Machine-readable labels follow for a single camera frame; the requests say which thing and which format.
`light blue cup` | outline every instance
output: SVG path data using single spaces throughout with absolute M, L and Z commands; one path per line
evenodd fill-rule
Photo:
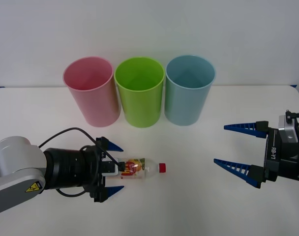
M 165 116 L 176 125 L 194 124 L 216 77 L 212 64 L 199 56 L 180 56 L 166 67 Z

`white table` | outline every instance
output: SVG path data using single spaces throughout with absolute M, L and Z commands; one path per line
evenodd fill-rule
M 125 188 L 105 203 L 85 194 L 65 198 L 55 190 L 0 213 L 0 236 L 299 236 L 299 182 L 279 177 L 256 189 L 213 163 L 214 158 L 263 165 L 265 140 L 223 125 L 268 120 L 278 126 L 286 109 L 299 112 L 290 86 L 212 87 L 199 121 L 140 129 L 120 118 L 89 126 L 66 88 L 0 89 L 0 140 L 13 135 L 40 144 L 77 126 L 124 149 L 117 157 L 166 162 L 167 173 L 146 180 L 116 180 Z M 71 131 L 44 148 L 90 144 Z M 81 189 L 66 192 L 75 193 Z

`pink cup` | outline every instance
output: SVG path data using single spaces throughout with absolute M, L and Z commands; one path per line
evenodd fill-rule
M 100 57 L 79 59 L 63 73 L 65 85 L 92 126 L 108 126 L 120 115 L 113 74 L 110 62 Z

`black cable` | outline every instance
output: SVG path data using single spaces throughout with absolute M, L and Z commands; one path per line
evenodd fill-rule
M 80 192 L 80 193 L 77 193 L 77 194 L 66 194 L 66 193 L 63 193 L 60 189 L 56 189 L 56 191 L 57 191 L 58 193 L 60 193 L 62 196 L 64 196 L 64 197 L 68 197 L 68 198 L 79 197 L 79 196 L 83 195 L 84 193 L 86 193 L 85 190 L 84 190 L 83 192 Z
M 91 137 L 91 135 L 89 135 L 85 130 L 83 130 L 83 129 L 80 129 L 80 128 L 77 128 L 77 127 L 73 127 L 73 128 L 68 128 L 68 129 L 65 129 L 65 130 L 63 130 L 63 131 L 61 131 L 61 132 L 59 132 L 59 133 L 57 133 L 57 134 L 55 134 L 54 136 L 52 136 L 52 137 L 50 137 L 50 138 L 48 138 L 46 141 L 44 141 L 41 145 L 39 145 L 38 147 L 39 148 L 42 148 L 47 142 L 49 142 L 49 141 L 51 141 L 52 139 L 54 139 L 55 137 L 57 137 L 57 136 L 59 136 L 59 135 L 61 135 L 61 134 L 64 134 L 64 133 L 66 133 L 66 132 L 68 132 L 68 131 L 71 131 L 71 130 L 78 130 L 78 131 L 80 131 L 80 132 L 82 132 L 83 134 L 85 134 L 86 135 L 86 137 L 88 137 L 95 145 L 96 145 L 96 147 L 98 147 L 101 151 L 103 151 L 105 154 L 106 154 L 106 156 L 108 156 L 117 166 L 119 166 L 119 163 L 118 163 L 118 161 L 116 161 L 113 157 L 112 157 L 112 155 L 110 155 L 105 149 L 103 149 L 92 137 Z
M 80 132 L 82 132 L 83 134 L 85 134 L 95 145 L 97 148 L 99 148 L 101 151 L 103 151 L 117 166 L 119 166 L 119 163 L 106 151 L 104 150 L 96 141 L 95 139 L 92 138 L 91 135 L 89 135 L 85 130 L 83 129 L 80 129 L 80 128 L 77 128 L 77 127 L 72 127 L 72 128 L 68 128 L 68 129 L 65 129 L 57 134 L 55 134 L 54 136 L 48 138 L 46 141 L 44 141 L 41 145 L 39 145 L 38 147 L 39 148 L 42 148 L 46 143 L 48 143 L 49 141 L 51 141 L 52 139 L 54 139 L 55 137 L 61 135 L 61 134 L 64 134 L 68 131 L 71 131 L 71 130 L 78 130 Z M 86 148 L 90 148 L 91 146 L 90 145 L 85 145 L 83 147 L 81 147 L 80 151 L 83 151 L 84 149 Z M 96 161 L 97 161 L 97 165 L 99 163 L 99 160 L 98 160 L 98 153 L 97 151 L 95 150 L 95 156 L 96 156 Z M 95 171 L 95 176 L 91 182 L 91 185 L 94 185 L 95 182 L 97 181 L 97 178 L 98 178 L 98 166 L 96 167 L 96 171 Z M 68 198 L 75 198 L 75 197 L 79 197 L 81 195 L 83 195 L 84 193 L 86 193 L 86 191 L 82 191 L 80 193 L 77 193 L 77 194 L 66 194 L 66 193 L 63 193 L 60 189 L 56 189 L 56 191 L 58 193 L 60 193 L 62 196 L 65 196 L 65 197 L 68 197 Z

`bottle label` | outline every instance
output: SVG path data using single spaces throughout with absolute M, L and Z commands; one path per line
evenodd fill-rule
M 120 178 L 145 178 L 145 158 L 125 161 L 125 170 L 120 173 Z

